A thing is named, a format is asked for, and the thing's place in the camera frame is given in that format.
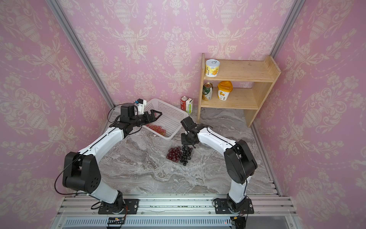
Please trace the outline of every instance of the vent grille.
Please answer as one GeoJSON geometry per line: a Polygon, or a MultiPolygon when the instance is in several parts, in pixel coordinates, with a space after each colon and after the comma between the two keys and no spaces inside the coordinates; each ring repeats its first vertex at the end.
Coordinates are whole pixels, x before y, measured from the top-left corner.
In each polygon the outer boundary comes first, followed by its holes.
{"type": "MultiPolygon", "coordinates": [[[[108,217],[67,217],[64,228],[107,225],[108,217]]],[[[130,217],[128,226],[231,226],[230,217],[130,217]]]]}

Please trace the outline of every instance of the beverage can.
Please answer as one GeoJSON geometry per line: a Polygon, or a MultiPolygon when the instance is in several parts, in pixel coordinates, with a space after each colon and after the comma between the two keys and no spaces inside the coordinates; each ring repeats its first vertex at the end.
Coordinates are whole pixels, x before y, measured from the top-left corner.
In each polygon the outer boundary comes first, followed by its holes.
{"type": "Polygon", "coordinates": [[[193,111],[193,99],[189,98],[187,101],[186,101],[186,112],[188,114],[191,114],[193,111]]]}
{"type": "Polygon", "coordinates": [[[180,109],[185,111],[186,110],[186,101],[188,100],[188,97],[187,96],[183,96],[181,99],[180,99],[180,109]]]}
{"type": "Polygon", "coordinates": [[[205,75],[207,77],[215,77],[219,71],[220,61],[210,59],[206,61],[205,75]]]}
{"type": "Polygon", "coordinates": [[[211,83],[205,83],[203,85],[203,90],[202,90],[202,99],[204,101],[209,101],[212,97],[212,87],[213,85],[211,83]]]}

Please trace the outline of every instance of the yellow plastic container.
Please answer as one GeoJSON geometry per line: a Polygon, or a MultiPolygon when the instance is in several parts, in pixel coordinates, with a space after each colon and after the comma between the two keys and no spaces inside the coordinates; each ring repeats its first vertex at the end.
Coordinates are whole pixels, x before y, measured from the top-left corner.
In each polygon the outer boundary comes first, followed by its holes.
{"type": "Polygon", "coordinates": [[[221,81],[217,87],[219,88],[219,99],[223,101],[227,100],[230,92],[232,91],[231,81],[221,81]]]}

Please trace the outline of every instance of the snack canister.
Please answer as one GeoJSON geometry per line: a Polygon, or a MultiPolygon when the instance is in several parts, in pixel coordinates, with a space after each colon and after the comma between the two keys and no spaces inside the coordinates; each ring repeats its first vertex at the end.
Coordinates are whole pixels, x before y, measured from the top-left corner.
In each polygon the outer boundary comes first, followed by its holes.
{"type": "Polygon", "coordinates": [[[217,87],[219,88],[219,99],[223,101],[227,100],[230,92],[232,91],[231,81],[221,81],[217,87]]]}
{"type": "Polygon", "coordinates": [[[204,101],[209,101],[212,97],[212,87],[211,83],[205,83],[202,90],[202,99],[204,101]]]}
{"type": "Polygon", "coordinates": [[[205,75],[208,77],[215,77],[219,72],[220,62],[218,60],[206,60],[205,75]]]}

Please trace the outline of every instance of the shelf board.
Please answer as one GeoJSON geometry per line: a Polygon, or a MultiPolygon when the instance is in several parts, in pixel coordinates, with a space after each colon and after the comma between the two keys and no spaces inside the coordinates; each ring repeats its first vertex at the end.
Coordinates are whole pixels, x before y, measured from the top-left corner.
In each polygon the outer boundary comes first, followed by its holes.
{"type": "Polygon", "coordinates": [[[219,60],[220,67],[216,77],[204,76],[205,80],[232,80],[250,82],[274,82],[276,75],[271,74],[264,61],[219,60]]]}
{"type": "Polygon", "coordinates": [[[257,110],[258,105],[254,98],[253,90],[251,88],[234,88],[230,92],[228,99],[222,101],[217,96],[218,89],[213,88],[212,98],[210,101],[201,101],[201,107],[214,108],[232,108],[232,109],[246,109],[257,110]]]}

